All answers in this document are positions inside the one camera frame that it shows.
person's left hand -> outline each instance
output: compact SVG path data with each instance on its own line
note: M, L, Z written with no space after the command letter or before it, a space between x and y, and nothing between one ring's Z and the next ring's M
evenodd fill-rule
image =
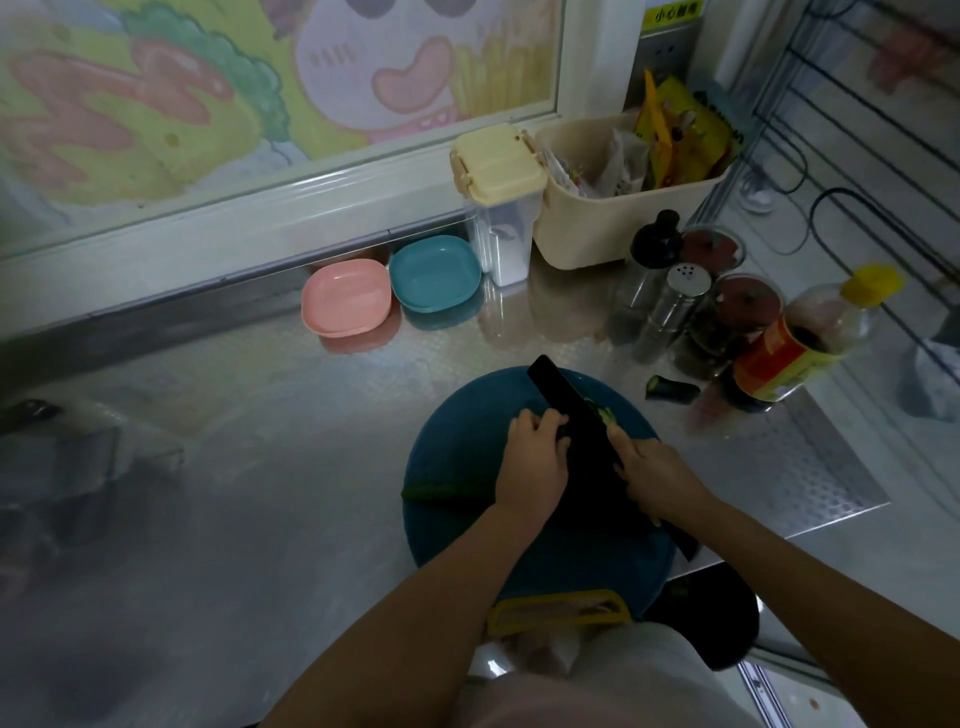
M548 409L540 418L524 409L510 422L503 465L496 479L496 505L540 533L566 489L570 438L557 440L569 418Z

plastic bottle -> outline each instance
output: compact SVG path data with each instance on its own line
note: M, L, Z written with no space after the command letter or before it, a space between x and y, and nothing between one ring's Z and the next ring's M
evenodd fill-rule
M804 291L725 372L728 395L742 400L731 404L757 411L789 397L863 342L870 335L877 307L902 287L903 279L895 269L870 265L842 284Z
M627 270L619 287L617 298L628 308L646 309L657 300L667 273L680 261L684 239L677 230L680 215L672 209L662 209L657 221L644 225L634 235L627 253Z

blue cutting board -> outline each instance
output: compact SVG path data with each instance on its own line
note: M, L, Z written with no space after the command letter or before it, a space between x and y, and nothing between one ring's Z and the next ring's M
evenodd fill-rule
M657 434L639 411L596 379L561 370L586 398L612 409L631 437ZM407 461L404 487L423 483L492 488L500 470L510 420L524 407L547 403L514 367L481 376L457 390L427 420ZM403 502L403 525L414 561L422 566L466 531L482 509L459 504ZM640 619L657 598L676 548L659 528L647 535L582 531L548 523L515 566L500 599L609 589Z

yellow bottle cap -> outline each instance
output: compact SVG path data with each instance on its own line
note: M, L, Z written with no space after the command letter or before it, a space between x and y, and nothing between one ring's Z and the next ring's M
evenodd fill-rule
M879 306L903 287L903 278L889 265L867 265L840 286L840 295L861 308Z

person's right hand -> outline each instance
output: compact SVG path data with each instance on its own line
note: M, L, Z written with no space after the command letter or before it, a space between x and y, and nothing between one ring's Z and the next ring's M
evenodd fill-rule
M631 440L617 425L607 428L607 437L620 456L623 468L617 474L627 481L627 495L654 522L681 523L713 494L680 454L660 440Z

